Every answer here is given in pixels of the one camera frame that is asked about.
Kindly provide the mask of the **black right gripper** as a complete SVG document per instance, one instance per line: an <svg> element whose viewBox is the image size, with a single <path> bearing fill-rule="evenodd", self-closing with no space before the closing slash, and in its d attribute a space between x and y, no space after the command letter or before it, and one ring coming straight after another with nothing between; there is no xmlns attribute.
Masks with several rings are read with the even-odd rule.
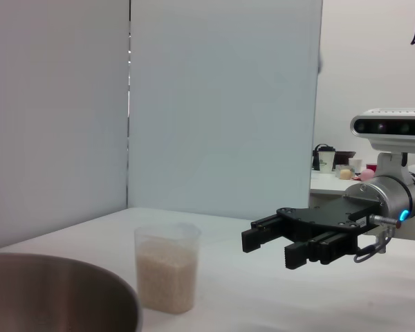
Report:
<svg viewBox="0 0 415 332"><path fill-rule="evenodd" d="M358 235L374 229L368 222L372 214L380 212L380 203L370 199L340 197L321 207L277 210L250 223L250 229L241 233L243 252L252 252L286 237L297 241L284 248L285 267L295 270L308 261L328 265L358 250Z"/></svg>

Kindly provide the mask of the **clear plastic measuring cup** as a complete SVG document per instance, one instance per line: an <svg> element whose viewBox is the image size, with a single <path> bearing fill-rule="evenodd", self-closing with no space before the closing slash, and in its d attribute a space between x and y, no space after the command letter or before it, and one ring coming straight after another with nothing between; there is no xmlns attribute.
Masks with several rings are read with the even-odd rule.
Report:
<svg viewBox="0 0 415 332"><path fill-rule="evenodd" d="M195 250L198 252L199 265L199 246L201 231L194 225L188 223L174 223L171 225L147 226L136 229L135 231L135 261L136 248L147 241L169 242L176 245Z"/></svg>

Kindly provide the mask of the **white uncooked rice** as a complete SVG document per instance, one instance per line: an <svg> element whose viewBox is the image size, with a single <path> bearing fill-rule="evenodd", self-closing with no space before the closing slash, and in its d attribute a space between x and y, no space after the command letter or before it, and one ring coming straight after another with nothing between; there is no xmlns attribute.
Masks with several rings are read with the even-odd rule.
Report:
<svg viewBox="0 0 415 332"><path fill-rule="evenodd" d="M145 308L181 314L194 307L198 252L147 241L136 248L137 293Z"/></svg>

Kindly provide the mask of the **stainless steel mixing bowl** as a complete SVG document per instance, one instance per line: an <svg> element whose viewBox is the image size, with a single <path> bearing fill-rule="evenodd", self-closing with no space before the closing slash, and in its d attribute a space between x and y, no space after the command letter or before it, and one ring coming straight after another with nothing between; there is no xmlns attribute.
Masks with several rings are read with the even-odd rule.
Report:
<svg viewBox="0 0 415 332"><path fill-rule="evenodd" d="M121 277L83 261L0 253L0 332L142 332Z"/></svg>

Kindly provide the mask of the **paper cup with black lid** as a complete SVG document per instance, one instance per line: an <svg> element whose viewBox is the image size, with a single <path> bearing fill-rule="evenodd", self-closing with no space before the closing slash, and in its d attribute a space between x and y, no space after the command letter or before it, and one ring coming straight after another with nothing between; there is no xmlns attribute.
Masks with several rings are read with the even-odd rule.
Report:
<svg viewBox="0 0 415 332"><path fill-rule="evenodd" d="M330 174L333 170L335 153L336 150L333 146L318 144L313 150L313 169L325 174Z"/></svg>

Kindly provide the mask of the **dark brown bowl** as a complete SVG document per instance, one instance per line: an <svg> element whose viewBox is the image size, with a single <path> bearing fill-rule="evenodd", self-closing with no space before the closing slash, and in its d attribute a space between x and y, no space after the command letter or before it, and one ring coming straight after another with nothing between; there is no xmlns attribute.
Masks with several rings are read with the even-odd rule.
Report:
<svg viewBox="0 0 415 332"><path fill-rule="evenodd" d="M337 151L335 153L333 167L336 167L337 165L348 165L349 159L353 158L355 154L355 151Z"/></svg>

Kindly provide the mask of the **white background table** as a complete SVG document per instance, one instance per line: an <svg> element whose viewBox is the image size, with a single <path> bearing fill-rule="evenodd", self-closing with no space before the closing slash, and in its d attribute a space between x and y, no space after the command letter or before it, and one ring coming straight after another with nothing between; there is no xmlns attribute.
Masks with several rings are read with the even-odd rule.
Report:
<svg viewBox="0 0 415 332"><path fill-rule="evenodd" d="M341 180L335 173L326 174L313 170L311 172L311 186L308 206L310 208L321 207L333 199L341 197L352 185L358 185L360 181Z"/></svg>

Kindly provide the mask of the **yellow item in clear box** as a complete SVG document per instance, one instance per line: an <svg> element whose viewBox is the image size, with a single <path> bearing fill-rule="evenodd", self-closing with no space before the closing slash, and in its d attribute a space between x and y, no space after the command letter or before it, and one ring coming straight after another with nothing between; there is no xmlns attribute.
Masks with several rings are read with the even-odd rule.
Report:
<svg viewBox="0 0 415 332"><path fill-rule="evenodd" d="M336 165L335 176L340 180L351 180L354 176L354 168L351 165Z"/></svg>

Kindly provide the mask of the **white partition panel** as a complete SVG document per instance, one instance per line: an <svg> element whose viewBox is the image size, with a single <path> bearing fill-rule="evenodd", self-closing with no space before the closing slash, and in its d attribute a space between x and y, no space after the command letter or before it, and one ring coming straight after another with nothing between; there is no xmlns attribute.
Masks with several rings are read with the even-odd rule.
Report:
<svg viewBox="0 0 415 332"><path fill-rule="evenodd" d="M125 208L129 0L0 0L0 248Z"/></svg>
<svg viewBox="0 0 415 332"><path fill-rule="evenodd" d="M323 0L131 0L129 205L308 206Z"/></svg>

